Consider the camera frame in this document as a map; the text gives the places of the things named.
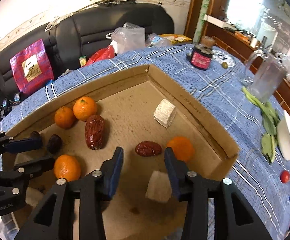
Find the green patterned wall strip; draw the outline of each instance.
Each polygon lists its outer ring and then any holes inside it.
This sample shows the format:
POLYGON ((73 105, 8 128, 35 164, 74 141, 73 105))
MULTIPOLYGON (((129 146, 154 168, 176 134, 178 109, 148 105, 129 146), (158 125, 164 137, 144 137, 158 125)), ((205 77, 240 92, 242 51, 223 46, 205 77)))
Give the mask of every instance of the green patterned wall strip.
POLYGON ((209 5, 209 0, 203 0, 202 6, 201 6, 201 11, 198 17, 197 25, 196 25, 196 30, 193 38, 193 43, 196 43, 199 41, 202 33, 202 28, 204 24, 204 15, 207 12, 209 5))

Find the plaid tablecloth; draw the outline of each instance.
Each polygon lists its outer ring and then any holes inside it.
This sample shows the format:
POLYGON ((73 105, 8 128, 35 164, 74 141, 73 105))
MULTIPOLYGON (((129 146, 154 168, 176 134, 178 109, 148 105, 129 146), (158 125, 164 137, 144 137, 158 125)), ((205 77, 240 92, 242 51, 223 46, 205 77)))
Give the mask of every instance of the plaid tablecloth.
MULTIPOLYGON (((270 166, 260 152, 260 139, 264 133, 260 109, 251 104, 241 92, 237 79, 242 63, 227 52, 215 47, 220 55, 213 58, 210 68, 194 68, 186 54, 193 45, 147 48, 130 51, 113 59, 96 62, 59 78, 23 101, 0 122, 0 130, 8 131, 13 125, 47 104, 54 98, 102 76, 143 64, 154 64, 200 101, 234 138, 241 151, 230 170, 230 177, 250 202, 273 239, 284 239, 290 225, 290 181, 282 184, 280 174, 290 172, 290 161, 277 150, 270 166), (227 70, 216 59, 232 62, 227 70)), ((272 105, 282 115, 283 110, 272 96, 272 105)), ((213 239, 213 203, 209 205, 208 239, 213 239)))

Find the cork lid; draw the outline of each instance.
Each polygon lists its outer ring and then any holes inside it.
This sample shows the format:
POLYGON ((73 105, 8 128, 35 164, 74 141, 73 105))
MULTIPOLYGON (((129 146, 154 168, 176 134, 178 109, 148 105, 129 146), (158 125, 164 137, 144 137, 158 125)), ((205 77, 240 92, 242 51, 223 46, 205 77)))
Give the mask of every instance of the cork lid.
POLYGON ((201 43, 204 44, 206 47, 211 48, 214 45, 215 40, 211 37, 203 36, 201 38, 201 43))

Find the tangerine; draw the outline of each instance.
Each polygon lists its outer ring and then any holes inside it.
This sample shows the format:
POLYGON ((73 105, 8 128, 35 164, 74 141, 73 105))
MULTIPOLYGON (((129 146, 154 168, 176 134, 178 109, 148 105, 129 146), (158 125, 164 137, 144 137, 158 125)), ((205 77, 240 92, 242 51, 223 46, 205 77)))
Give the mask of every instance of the tangerine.
POLYGON ((65 178, 67 181, 77 180, 80 177, 80 164, 74 156, 60 155, 54 164, 54 174, 57 179, 65 178))
POLYGON ((73 111, 78 120, 87 121, 90 116, 97 113, 97 104, 90 97, 82 97, 75 102, 73 111))
POLYGON ((62 106, 55 112, 54 120, 55 124, 60 128, 67 129, 72 127, 72 124, 75 122, 75 116, 69 107, 62 106))
POLYGON ((171 139, 166 147, 171 147, 176 159, 180 161, 189 161, 195 153, 195 149, 190 140, 182 136, 171 139))

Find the red plastic bag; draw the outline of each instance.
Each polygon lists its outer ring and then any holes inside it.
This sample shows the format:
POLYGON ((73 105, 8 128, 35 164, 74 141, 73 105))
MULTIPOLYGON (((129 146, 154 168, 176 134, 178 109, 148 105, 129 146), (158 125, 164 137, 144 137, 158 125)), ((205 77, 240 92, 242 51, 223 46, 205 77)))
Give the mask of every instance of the red plastic bag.
POLYGON ((11 58, 10 66, 19 91, 27 96, 54 79, 42 39, 11 58))
POLYGON ((100 49, 99 51, 95 52, 93 56, 87 61, 87 64, 84 65, 88 66, 96 61, 109 59, 115 57, 115 51, 112 45, 109 45, 106 49, 100 49))

